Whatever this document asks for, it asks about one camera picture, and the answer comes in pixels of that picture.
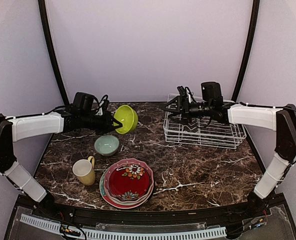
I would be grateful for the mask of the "lime green cup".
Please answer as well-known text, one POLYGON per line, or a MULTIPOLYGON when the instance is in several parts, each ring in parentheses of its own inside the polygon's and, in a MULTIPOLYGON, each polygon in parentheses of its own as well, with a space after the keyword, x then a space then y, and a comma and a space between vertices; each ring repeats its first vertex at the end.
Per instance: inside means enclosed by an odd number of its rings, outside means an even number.
POLYGON ((118 134, 127 134, 134 131, 137 127, 138 115, 129 105, 120 106, 114 113, 113 117, 122 124, 121 127, 115 130, 118 134))

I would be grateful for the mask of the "pale green glass cup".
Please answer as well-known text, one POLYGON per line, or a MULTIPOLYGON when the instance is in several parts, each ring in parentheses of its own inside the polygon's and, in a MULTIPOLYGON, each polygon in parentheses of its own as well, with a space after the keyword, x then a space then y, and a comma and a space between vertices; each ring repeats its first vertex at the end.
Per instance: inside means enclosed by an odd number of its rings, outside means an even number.
POLYGON ((103 135, 95 141, 94 148, 100 155, 110 157, 118 151, 119 145, 120 141, 117 137, 113 135, 103 135))

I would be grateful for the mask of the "pink dotted bowl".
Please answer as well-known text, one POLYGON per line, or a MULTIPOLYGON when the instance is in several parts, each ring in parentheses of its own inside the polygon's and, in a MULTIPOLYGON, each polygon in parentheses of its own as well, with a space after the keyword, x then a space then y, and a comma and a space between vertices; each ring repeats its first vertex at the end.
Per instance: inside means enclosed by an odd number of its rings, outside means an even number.
POLYGON ((108 172, 106 173, 105 177, 104 177, 104 189, 108 195, 108 197, 110 199, 112 199, 113 201, 116 201, 117 203, 125 203, 125 204, 130 204, 130 203, 137 203, 137 202, 140 202, 141 200, 143 200, 145 197, 148 196, 148 191, 150 189, 148 189, 147 193, 145 195, 143 195, 142 197, 140 197, 138 200, 135 200, 135 201, 120 201, 118 199, 116 199, 115 197, 113 197, 111 195, 111 191, 109 190, 109 177, 110 175, 113 173, 114 170, 116 170, 117 168, 119 168, 120 166, 122 165, 126 165, 126 164, 138 164, 138 165, 141 165, 142 167, 144 167, 149 175, 150 175, 150 187, 152 187, 153 185, 155 185, 155 182, 154 182, 154 172, 153 170, 147 165, 146 162, 144 161, 141 161, 141 160, 137 160, 135 158, 128 158, 128 159, 122 159, 114 164, 112 164, 109 168, 108 168, 108 172))

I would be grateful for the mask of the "pale yellow mug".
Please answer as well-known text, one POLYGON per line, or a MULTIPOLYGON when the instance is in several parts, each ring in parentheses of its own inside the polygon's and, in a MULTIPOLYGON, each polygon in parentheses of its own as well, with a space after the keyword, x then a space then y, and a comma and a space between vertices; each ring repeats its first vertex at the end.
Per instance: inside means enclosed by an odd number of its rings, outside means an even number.
POLYGON ((91 186, 95 183, 95 158, 89 156, 87 159, 80 159, 72 166, 72 172, 77 179, 85 186, 91 186))

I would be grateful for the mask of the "small red flower plate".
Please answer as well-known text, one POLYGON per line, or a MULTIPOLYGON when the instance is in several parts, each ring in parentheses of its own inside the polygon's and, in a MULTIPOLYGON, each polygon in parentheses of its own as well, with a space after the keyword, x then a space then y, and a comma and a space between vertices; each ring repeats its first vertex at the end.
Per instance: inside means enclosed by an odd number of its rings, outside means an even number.
POLYGON ((148 171, 139 164, 118 167, 108 178, 111 195, 121 202, 136 201, 145 195, 151 185, 148 171))

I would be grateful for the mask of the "striped rim cream plate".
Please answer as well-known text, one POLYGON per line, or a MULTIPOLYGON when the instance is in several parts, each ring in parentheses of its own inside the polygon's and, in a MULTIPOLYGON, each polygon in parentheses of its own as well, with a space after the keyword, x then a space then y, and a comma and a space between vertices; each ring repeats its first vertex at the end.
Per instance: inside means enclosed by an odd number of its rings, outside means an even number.
POLYGON ((150 200, 152 198, 154 192, 155 192, 155 188, 152 189, 151 194, 149 195, 147 200, 150 200))

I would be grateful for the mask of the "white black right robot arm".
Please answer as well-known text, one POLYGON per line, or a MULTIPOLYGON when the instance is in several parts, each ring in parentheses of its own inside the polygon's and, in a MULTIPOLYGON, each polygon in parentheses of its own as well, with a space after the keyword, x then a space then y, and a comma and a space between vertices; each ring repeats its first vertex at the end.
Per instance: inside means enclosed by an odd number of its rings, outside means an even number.
POLYGON ((225 102, 218 82, 201 83, 202 101, 197 102, 188 87, 178 86, 178 95, 162 106, 170 116, 180 115, 181 124, 192 118, 208 117, 220 124, 248 125, 272 130, 276 133, 276 147, 271 163, 243 205, 243 213, 254 217, 263 208, 261 200, 286 177, 296 163, 296 106, 265 106, 243 102, 225 102))

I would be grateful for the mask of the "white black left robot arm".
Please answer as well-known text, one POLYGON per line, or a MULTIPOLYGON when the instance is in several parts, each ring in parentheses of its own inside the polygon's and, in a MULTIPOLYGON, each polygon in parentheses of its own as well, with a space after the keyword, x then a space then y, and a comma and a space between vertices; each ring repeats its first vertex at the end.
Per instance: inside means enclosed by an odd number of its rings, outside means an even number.
POLYGON ((58 206, 51 194, 21 165, 14 154, 14 143, 23 139, 89 129, 102 135, 123 125, 107 110, 108 96, 98 100, 94 95, 77 92, 69 105, 55 107, 49 112, 31 115, 4 116, 0 113, 0 174, 15 184, 48 218, 55 218, 58 206))

